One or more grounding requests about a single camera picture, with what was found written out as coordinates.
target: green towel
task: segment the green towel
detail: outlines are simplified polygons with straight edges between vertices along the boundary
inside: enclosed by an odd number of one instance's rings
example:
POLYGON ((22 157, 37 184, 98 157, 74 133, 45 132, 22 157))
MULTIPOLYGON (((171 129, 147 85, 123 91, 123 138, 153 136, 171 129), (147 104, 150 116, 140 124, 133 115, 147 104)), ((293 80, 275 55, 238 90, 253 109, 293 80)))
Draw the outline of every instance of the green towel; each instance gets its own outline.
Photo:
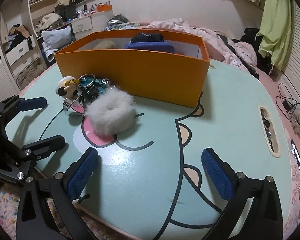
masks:
POLYGON ((259 53, 271 54, 271 63, 282 68, 291 40, 291 0, 266 0, 260 31, 259 53))

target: light blue table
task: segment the light blue table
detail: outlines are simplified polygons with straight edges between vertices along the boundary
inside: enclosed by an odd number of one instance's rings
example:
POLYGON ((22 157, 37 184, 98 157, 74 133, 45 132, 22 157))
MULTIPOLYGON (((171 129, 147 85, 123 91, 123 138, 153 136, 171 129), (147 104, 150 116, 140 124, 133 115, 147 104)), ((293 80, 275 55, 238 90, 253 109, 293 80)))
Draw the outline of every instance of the light blue table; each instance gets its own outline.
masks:
MULTIPOLYGON (((91 146, 101 160, 82 196, 92 216, 135 239, 199 240, 227 202, 220 199, 201 165, 201 153, 212 147, 235 171, 250 178, 274 177, 283 221, 291 200, 291 169, 285 133, 271 97, 253 76, 211 60, 198 107, 135 97, 137 124, 114 138, 92 134, 79 113, 62 111, 42 138, 60 134, 66 147, 38 161, 46 176, 64 172, 91 146), (260 106, 271 115, 281 152, 273 157, 259 118, 260 106)), ((44 96, 48 107, 19 113, 6 127, 18 146, 37 141, 62 109, 55 85, 62 76, 53 67, 23 95, 44 96)), ((251 201, 237 224, 243 224, 251 201)))

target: orange box on shelf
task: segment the orange box on shelf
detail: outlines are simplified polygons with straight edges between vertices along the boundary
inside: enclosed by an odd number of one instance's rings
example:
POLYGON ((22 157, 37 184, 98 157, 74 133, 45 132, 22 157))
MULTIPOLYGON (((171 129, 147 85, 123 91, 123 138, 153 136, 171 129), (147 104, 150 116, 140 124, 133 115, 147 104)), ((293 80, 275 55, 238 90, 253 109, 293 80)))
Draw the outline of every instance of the orange box on shelf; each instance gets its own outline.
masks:
POLYGON ((201 37, 154 29, 91 33, 58 51, 55 58, 64 77, 91 73, 132 95, 189 107, 196 107, 210 65, 201 37), (140 32, 161 33, 175 54, 123 49, 140 32), (104 40, 113 41, 119 49, 94 49, 104 40))
POLYGON ((110 11, 112 10, 112 5, 97 6, 97 10, 98 12, 110 11))

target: black cable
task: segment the black cable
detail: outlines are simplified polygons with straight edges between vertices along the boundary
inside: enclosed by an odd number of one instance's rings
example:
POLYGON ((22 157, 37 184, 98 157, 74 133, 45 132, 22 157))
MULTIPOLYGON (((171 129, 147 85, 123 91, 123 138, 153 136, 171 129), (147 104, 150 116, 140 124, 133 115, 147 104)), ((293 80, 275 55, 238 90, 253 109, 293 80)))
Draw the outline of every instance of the black cable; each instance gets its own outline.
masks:
POLYGON ((292 119, 292 114, 293 112, 297 109, 297 106, 300 105, 300 103, 298 103, 295 99, 293 99, 292 94, 290 93, 290 91, 288 90, 287 86, 284 83, 279 83, 278 85, 278 90, 280 93, 280 96, 277 96, 275 98, 275 103, 277 104, 277 107, 280 109, 280 111, 283 113, 283 115, 288 119, 291 120, 292 119), (284 95, 282 95, 281 90, 280 90, 280 85, 284 85, 284 87, 286 88, 286 90, 288 91, 288 93, 290 94, 290 97, 286 97, 284 95), (286 113, 280 108, 280 106, 278 105, 278 98, 280 98, 281 103, 283 103, 284 101, 286 101, 286 103, 288 104, 288 106, 290 107, 290 110, 285 109, 285 112, 289 115, 291 115, 290 117, 288 117, 286 115, 286 113))
POLYGON ((61 109, 61 111, 59 113, 57 113, 54 118, 52 118, 52 120, 50 121, 50 123, 48 123, 47 127, 44 129, 43 133, 41 134, 39 141, 41 140, 42 136, 44 135, 44 133, 46 132, 46 130, 48 129, 48 127, 50 126, 50 124, 53 122, 54 119, 56 119, 56 117, 63 111, 63 109, 61 109))

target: drawer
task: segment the drawer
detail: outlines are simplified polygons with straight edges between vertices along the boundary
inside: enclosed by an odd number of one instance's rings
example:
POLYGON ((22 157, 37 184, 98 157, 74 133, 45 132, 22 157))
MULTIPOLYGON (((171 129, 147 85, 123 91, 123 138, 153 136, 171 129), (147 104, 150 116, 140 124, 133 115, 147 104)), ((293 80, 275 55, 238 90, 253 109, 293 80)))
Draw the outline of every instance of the drawer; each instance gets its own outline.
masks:
POLYGON ((92 33, 92 30, 86 30, 86 31, 83 31, 83 32, 75 33, 74 34, 75 40, 77 41, 77 40, 89 35, 90 33, 92 33))
POLYGON ((10 66, 10 69, 12 71, 12 75, 16 77, 19 75, 26 67, 28 67, 31 63, 33 63, 35 60, 39 58, 38 51, 36 49, 33 49, 31 51, 28 51, 26 54, 21 56, 19 59, 15 61, 10 66))
MULTIPOLYGON (((34 41, 33 36, 31 36, 31 41, 32 41, 32 47, 34 48, 35 41, 34 41)), ((29 51, 28 42, 27 42, 27 40, 24 40, 6 54, 9 65, 11 66, 13 63, 15 63, 20 57, 22 57, 28 51, 29 51)))
POLYGON ((78 33, 86 30, 92 30, 91 18, 85 17, 83 19, 71 23, 73 33, 78 33))

